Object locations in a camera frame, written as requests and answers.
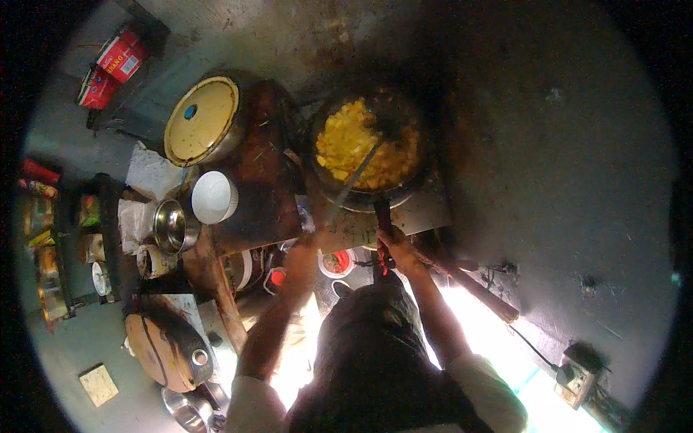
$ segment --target yellow pot lid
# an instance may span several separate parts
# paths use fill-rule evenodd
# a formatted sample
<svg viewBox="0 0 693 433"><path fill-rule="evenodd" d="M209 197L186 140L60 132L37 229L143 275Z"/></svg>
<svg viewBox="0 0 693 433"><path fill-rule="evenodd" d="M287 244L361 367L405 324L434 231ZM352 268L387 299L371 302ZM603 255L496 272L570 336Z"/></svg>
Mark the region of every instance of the yellow pot lid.
<svg viewBox="0 0 693 433"><path fill-rule="evenodd" d="M168 119L164 132L166 157L179 167L203 160L226 136L237 109L238 87L227 77L197 83Z"/></svg>

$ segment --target person's arm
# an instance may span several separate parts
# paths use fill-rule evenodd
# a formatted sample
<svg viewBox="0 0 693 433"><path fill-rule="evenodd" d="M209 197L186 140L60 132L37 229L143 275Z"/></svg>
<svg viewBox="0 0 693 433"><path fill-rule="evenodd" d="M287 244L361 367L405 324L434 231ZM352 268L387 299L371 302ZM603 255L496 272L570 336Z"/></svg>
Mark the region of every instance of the person's arm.
<svg viewBox="0 0 693 433"><path fill-rule="evenodd" d="M423 263L416 257L414 248L404 233L396 227L393 229L394 239L382 231L378 232L378 237L387 245L397 263L397 269L409 280L419 305L423 331L441 366L446 368L453 360L472 354L462 325L443 299Z"/></svg>
<svg viewBox="0 0 693 433"><path fill-rule="evenodd" d="M250 328L238 361L238 374L266 381L277 364L291 314L312 288L317 271L314 238L307 238L286 254L286 279L272 305Z"/></svg>

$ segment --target cooked food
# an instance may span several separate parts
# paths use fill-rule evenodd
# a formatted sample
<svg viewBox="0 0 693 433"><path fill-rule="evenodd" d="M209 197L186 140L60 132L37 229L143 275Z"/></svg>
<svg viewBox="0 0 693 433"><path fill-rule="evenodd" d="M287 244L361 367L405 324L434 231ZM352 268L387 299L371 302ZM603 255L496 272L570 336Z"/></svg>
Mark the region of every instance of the cooked food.
<svg viewBox="0 0 693 433"><path fill-rule="evenodd" d="M349 268L351 258L349 258L346 251L337 251L336 253L322 256L322 264L327 269L327 272L342 274Z"/></svg>
<svg viewBox="0 0 693 433"><path fill-rule="evenodd" d="M325 129L317 136L317 163L341 181L349 180L382 133L375 131L376 115L371 113L364 98L347 103L327 118ZM405 179L419 163L416 146L419 132L412 125L404 126L401 139L385 141L363 170L354 187L361 190L391 188Z"/></svg>

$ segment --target wok handle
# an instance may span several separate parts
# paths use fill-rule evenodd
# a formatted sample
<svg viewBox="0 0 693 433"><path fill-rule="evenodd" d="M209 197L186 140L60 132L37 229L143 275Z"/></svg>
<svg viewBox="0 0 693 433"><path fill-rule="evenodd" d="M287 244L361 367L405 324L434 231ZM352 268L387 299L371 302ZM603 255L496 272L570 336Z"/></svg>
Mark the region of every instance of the wok handle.
<svg viewBox="0 0 693 433"><path fill-rule="evenodd" d="M392 230L392 219L390 218L389 212L389 200L377 200L373 203L373 207L376 210L376 218L378 218L378 227L380 230L390 235L390 237L394 237L394 231ZM397 267L397 264L394 262L392 256L390 256L387 247L385 245L381 245L378 248L380 252L383 253L383 267L385 269L394 269Z"/></svg>

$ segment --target sleeve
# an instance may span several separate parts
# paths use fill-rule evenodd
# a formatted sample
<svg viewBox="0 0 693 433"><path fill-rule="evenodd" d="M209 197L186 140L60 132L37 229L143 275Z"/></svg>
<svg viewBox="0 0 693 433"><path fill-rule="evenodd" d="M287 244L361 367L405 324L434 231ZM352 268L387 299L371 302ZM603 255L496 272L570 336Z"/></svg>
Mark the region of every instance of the sleeve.
<svg viewBox="0 0 693 433"><path fill-rule="evenodd" d="M491 362L472 355L454 359L446 369L474 405L476 414L495 433L521 433L527 428L527 410Z"/></svg>
<svg viewBox="0 0 693 433"><path fill-rule="evenodd" d="M286 408L277 392L262 380L236 376L226 415L227 432L280 432Z"/></svg>

